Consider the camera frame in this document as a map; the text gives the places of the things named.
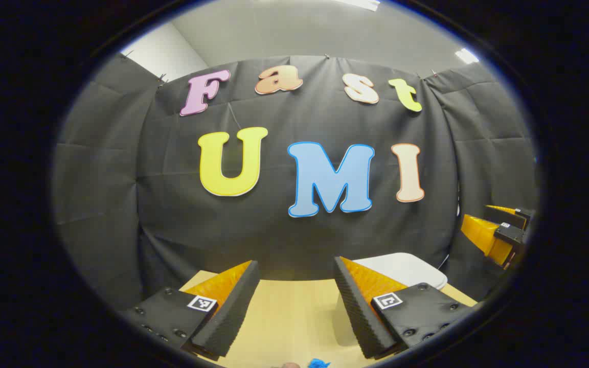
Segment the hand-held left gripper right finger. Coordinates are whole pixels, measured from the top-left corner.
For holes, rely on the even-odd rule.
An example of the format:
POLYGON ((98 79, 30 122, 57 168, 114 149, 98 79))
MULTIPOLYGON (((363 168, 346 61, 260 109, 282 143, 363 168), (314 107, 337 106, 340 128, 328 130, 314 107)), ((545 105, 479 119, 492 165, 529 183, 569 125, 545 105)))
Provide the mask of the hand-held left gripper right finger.
POLYGON ((411 349, 473 311, 428 283, 407 286, 345 257, 334 257, 333 272, 365 358, 411 349))

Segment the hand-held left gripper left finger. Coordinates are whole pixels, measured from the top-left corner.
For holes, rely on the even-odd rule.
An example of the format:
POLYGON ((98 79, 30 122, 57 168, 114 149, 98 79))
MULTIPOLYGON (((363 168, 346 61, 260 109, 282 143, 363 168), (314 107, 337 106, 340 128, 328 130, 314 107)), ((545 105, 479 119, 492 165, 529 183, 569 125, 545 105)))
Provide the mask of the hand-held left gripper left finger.
POLYGON ((223 357, 239 333, 259 280, 259 263, 247 261, 185 291, 165 287, 122 315, 173 349, 223 357))

